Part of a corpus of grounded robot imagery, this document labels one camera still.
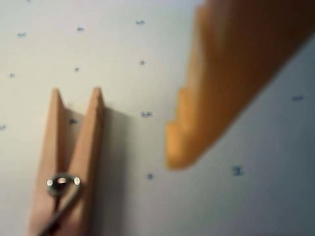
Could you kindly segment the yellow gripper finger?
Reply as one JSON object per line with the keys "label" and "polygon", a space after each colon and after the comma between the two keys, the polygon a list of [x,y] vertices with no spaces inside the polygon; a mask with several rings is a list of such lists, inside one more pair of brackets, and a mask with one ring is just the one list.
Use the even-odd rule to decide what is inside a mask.
{"label": "yellow gripper finger", "polygon": [[193,21],[187,83],[166,126],[165,162],[194,164],[315,31],[312,0],[207,0]]}

